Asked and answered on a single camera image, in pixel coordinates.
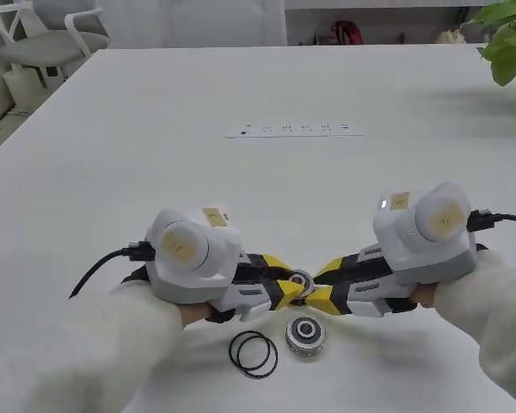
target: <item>hand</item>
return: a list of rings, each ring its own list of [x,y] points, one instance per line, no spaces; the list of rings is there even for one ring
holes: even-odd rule
[[[183,327],[195,323],[212,315],[212,307],[209,304],[179,304],[178,309],[181,314]]]
[[[432,308],[437,286],[438,284],[418,286],[416,290],[410,295],[409,299],[416,304],[422,305],[425,308]]]

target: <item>white sleeve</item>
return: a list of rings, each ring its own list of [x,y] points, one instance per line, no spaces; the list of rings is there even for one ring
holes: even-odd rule
[[[120,413],[181,331],[142,281],[71,299],[0,354],[0,413]]]
[[[478,252],[476,270],[440,284],[434,306],[480,345],[483,371],[516,399],[516,270],[494,252]]]

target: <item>ball bearing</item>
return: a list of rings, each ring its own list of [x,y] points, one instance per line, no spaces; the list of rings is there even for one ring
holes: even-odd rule
[[[297,355],[318,354],[324,341],[325,329],[313,316],[296,317],[286,326],[286,343]]]
[[[313,281],[313,277],[303,271],[302,269],[298,269],[294,271],[294,274],[291,275],[289,281],[295,282],[296,284],[300,284],[304,286],[304,290],[298,295],[299,299],[303,299],[313,293],[315,283]]]

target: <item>cable connector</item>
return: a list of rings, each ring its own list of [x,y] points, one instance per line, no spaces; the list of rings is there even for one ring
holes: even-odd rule
[[[154,261],[155,253],[155,249],[148,241],[129,243],[128,247],[122,249],[122,255],[127,256],[133,262]]]
[[[503,219],[504,217],[500,213],[491,213],[488,209],[476,209],[470,213],[466,222],[466,229],[469,232],[477,232],[495,228],[495,224]]]

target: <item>wall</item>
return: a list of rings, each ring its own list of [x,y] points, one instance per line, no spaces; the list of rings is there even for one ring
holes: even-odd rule
[[[286,25],[293,46],[306,44],[316,31],[329,34],[337,20],[355,22],[366,44],[395,43],[400,33],[406,34],[406,43],[433,43],[440,32],[457,27],[457,14],[458,8],[287,10]],[[470,36],[469,40],[478,42],[482,37]]]

